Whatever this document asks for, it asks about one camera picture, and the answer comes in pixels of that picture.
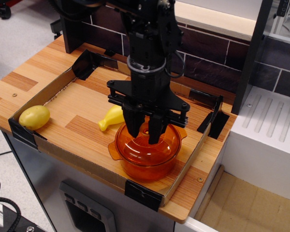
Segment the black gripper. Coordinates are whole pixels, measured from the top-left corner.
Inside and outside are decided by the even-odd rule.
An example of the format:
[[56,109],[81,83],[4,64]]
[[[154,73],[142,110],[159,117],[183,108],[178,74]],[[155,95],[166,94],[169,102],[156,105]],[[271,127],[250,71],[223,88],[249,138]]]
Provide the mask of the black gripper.
[[150,145],[157,144],[168,124],[184,128],[188,123],[190,105],[176,96],[170,88],[173,77],[168,70],[169,60],[154,62],[128,57],[130,80],[109,80],[109,102],[120,105],[129,134],[139,134],[145,117],[149,117]]

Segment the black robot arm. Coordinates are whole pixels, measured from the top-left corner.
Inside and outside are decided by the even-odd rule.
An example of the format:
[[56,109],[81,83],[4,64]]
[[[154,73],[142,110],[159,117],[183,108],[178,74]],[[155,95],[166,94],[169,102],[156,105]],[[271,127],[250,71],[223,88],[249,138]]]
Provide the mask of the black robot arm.
[[129,134],[137,137],[145,117],[148,142],[157,144],[169,124],[185,127],[190,106],[170,89],[172,56],[178,54],[183,32],[173,0],[111,0],[121,14],[130,44],[129,81],[110,80],[109,102],[122,107]]

